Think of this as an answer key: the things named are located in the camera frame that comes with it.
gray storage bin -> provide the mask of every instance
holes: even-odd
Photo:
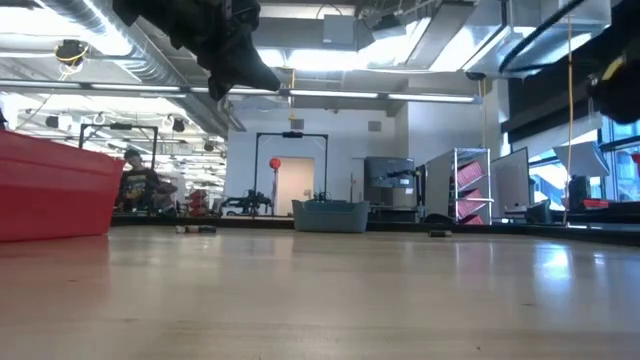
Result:
[[[369,202],[301,202],[292,200],[298,231],[363,233],[367,229]]]

exposed ductwork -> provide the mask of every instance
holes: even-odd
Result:
[[[138,78],[153,85],[180,85],[185,79],[155,48],[136,25],[126,27],[111,10],[111,0],[35,0],[70,22],[79,24],[95,37],[92,45],[105,55],[130,56],[136,60],[120,61],[118,65]],[[192,94],[171,99],[189,113],[204,131],[226,136],[226,116],[212,109]]]

red bin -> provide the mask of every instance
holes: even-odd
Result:
[[[107,233],[123,165],[0,131],[0,242]]]

metal shelving unit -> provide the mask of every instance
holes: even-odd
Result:
[[[478,161],[483,173],[460,185],[460,171],[464,166]],[[463,197],[464,191],[478,189],[484,195],[482,197]],[[491,224],[491,152],[489,149],[480,148],[455,148],[442,154],[427,163],[427,208],[429,214],[446,214],[456,221],[463,220],[460,216],[460,202],[479,202],[481,206],[470,214],[477,214],[486,209],[486,216],[482,216],[484,224]]]

wooden floor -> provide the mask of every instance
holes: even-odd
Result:
[[[640,359],[640,252],[117,228],[0,244],[0,359]]]

